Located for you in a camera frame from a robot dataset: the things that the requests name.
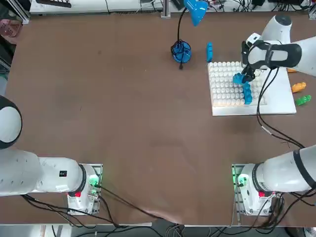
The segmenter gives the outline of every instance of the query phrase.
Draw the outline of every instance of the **lamp shade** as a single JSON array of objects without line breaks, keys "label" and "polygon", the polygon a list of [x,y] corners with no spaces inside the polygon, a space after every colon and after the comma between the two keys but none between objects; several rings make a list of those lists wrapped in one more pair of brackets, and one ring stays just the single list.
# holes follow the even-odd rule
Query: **lamp shade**
[{"label": "lamp shade", "polygon": [[206,13],[208,4],[205,1],[184,0],[184,6],[189,10],[194,26],[197,26]]}]

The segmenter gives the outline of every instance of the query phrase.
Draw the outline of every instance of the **blue desk lamp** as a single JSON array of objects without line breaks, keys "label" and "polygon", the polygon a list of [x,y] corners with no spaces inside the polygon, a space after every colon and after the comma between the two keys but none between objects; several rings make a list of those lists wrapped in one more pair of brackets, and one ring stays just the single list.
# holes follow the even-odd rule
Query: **blue desk lamp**
[{"label": "blue desk lamp", "polygon": [[189,10],[191,14],[191,19],[194,26],[197,26],[202,20],[203,16],[206,13],[208,3],[203,0],[184,0],[184,10],[182,11],[178,23],[178,39],[171,47],[171,54],[173,59],[180,63],[179,69],[183,69],[182,64],[187,63],[191,58],[191,47],[190,45],[180,39],[180,23],[181,19],[186,10]]}]

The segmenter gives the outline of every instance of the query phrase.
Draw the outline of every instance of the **orange peg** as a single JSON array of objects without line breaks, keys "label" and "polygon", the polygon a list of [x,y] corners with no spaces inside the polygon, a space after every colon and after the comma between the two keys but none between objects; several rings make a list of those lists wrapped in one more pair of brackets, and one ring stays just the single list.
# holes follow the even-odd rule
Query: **orange peg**
[{"label": "orange peg", "polygon": [[295,73],[295,72],[296,72],[296,70],[291,69],[291,68],[287,68],[287,72],[288,72],[288,73]]},{"label": "orange peg", "polygon": [[296,93],[296,92],[302,91],[302,90],[304,90],[305,87],[306,87],[305,82],[297,83],[297,84],[292,86],[292,92]]}]

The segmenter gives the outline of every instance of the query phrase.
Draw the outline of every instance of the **pink basket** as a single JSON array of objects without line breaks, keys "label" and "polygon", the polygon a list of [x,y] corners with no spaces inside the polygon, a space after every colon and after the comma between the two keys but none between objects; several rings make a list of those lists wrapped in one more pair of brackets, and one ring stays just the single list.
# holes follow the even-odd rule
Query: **pink basket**
[{"label": "pink basket", "polygon": [[0,34],[3,36],[16,37],[22,23],[17,20],[0,20]]}]

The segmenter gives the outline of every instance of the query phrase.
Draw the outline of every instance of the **white pegboard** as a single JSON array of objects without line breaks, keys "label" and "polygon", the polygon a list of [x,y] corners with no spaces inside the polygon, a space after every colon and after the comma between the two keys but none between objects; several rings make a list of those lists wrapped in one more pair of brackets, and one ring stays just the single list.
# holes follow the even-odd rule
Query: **white pegboard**
[{"label": "white pegboard", "polygon": [[[240,62],[219,62],[208,64],[208,76],[212,106],[244,106],[243,86],[233,83],[233,75],[241,72]],[[256,79],[251,81],[250,90],[253,97],[250,105],[258,105],[258,97],[263,85],[261,70],[256,70]],[[260,104],[265,104],[264,96]]]},{"label": "white pegboard", "polygon": [[[268,70],[256,71],[256,79],[250,82],[253,101],[244,104],[242,86],[233,83],[233,75],[240,73],[240,62],[215,62],[208,64],[210,99],[213,116],[255,115],[257,112],[258,96]],[[267,84],[274,77],[274,70]],[[286,68],[280,68],[273,83],[266,90],[260,103],[262,114],[294,114],[296,108],[288,80]]]}]

